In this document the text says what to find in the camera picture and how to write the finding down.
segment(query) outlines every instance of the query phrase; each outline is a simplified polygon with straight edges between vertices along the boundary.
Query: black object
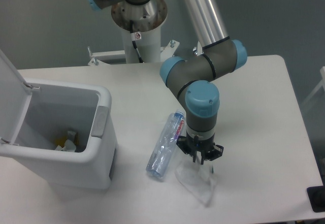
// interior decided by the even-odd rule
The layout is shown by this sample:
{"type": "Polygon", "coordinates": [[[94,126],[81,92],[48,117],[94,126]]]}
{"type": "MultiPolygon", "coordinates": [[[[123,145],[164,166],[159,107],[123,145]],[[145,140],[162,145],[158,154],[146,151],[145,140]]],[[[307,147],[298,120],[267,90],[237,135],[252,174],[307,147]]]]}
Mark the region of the black object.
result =
{"type": "Polygon", "coordinates": [[[214,135],[207,140],[199,140],[198,136],[192,138],[188,133],[179,136],[177,146],[185,153],[193,157],[193,162],[197,159],[197,151],[201,152],[201,165],[206,160],[213,161],[222,156],[223,147],[213,142],[214,135]]]}
{"type": "Polygon", "coordinates": [[[307,188],[307,194],[314,212],[325,212],[325,186],[307,188]]]}

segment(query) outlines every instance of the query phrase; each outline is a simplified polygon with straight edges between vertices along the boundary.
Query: white table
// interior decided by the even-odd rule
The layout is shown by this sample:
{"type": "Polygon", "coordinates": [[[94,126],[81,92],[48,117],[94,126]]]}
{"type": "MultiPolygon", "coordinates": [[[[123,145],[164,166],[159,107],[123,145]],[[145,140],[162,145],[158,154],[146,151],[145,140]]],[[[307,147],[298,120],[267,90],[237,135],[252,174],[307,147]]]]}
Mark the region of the white table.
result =
{"type": "Polygon", "coordinates": [[[215,84],[220,109],[210,207],[176,179],[177,149],[164,182],[145,168],[167,116],[179,108],[159,77],[160,64],[20,71],[24,77],[98,84],[113,98],[119,150],[107,191],[49,184],[10,158],[0,158],[1,223],[262,223],[325,217],[306,188],[321,185],[283,59],[249,57],[215,84]]]}

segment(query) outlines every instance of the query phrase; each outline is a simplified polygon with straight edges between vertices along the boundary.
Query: black band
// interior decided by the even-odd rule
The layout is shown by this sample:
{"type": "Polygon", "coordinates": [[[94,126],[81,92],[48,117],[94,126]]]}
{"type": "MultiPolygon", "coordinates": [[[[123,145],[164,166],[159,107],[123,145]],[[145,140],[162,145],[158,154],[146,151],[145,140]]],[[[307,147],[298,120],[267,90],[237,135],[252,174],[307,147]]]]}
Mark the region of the black band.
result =
{"type": "Polygon", "coordinates": [[[201,56],[203,56],[208,61],[208,63],[210,64],[210,67],[211,67],[211,70],[212,70],[212,75],[213,75],[213,80],[215,80],[217,75],[215,73],[215,67],[214,67],[214,64],[212,63],[212,60],[206,54],[201,54],[201,56]]]}
{"type": "Polygon", "coordinates": [[[192,83],[196,82],[197,80],[193,80],[193,81],[189,81],[188,83],[184,84],[184,86],[178,91],[177,94],[177,100],[179,99],[181,93],[183,92],[184,89],[186,89],[189,85],[191,85],[192,83]]]}
{"type": "Polygon", "coordinates": [[[150,0],[146,0],[144,2],[130,2],[129,0],[126,0],[127,3],[133,6],[142,6],[144,4],[147,4],[150,0]]]}
{"type": "Polygon", "coordinates": [[[222,40],[219,40],[219,41],[217,41],[217,42],[214,42],[214,43],[212,43],[212,44],[210,44],[210,45],[206,45],[206,46],[202,47],[202,49],[203,49],[203,50],[204,50],[204,49],[208,49],[208,48],[210,48],[210,47],[212,47],[212,46],[215,46],[215,45],[217,45],[217,44],[220,44],[220,43],[222,43],[223,41],[226,41],[226,40],[228,40],[228,39],[230,39],[229,36],[223,38],[222,40]]]}

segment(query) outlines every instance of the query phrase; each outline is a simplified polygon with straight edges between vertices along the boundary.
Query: silver metal tube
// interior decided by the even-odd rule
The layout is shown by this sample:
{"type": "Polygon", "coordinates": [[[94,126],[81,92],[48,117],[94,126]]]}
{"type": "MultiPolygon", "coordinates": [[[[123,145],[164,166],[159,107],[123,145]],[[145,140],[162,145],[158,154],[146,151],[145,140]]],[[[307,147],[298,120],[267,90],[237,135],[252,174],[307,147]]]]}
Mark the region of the silver metal tube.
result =
{"type": "Polygon", "coordinates": [[[215,0],[185,0],[202,47],[227,37],[215,0]]]}

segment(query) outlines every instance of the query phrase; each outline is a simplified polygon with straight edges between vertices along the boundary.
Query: bottle label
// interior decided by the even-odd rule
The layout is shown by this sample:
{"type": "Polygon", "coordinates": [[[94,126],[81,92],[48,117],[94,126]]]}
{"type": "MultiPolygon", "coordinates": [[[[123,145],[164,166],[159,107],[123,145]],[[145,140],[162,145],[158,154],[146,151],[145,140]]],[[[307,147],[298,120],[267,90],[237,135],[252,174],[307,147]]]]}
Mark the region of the bottle label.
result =
{"type": "Polygon", "coordinates": [[[183,125],[184,125],[184,120],[182,119],[182,120],[179,122],[179,125],[178,125],[178,127],[177,127],[177,130],[176,130],[176,134],[175,134],[175,136],[174,136],[174,139],[178,139],[178,136],[182,133],[183,125]]]}

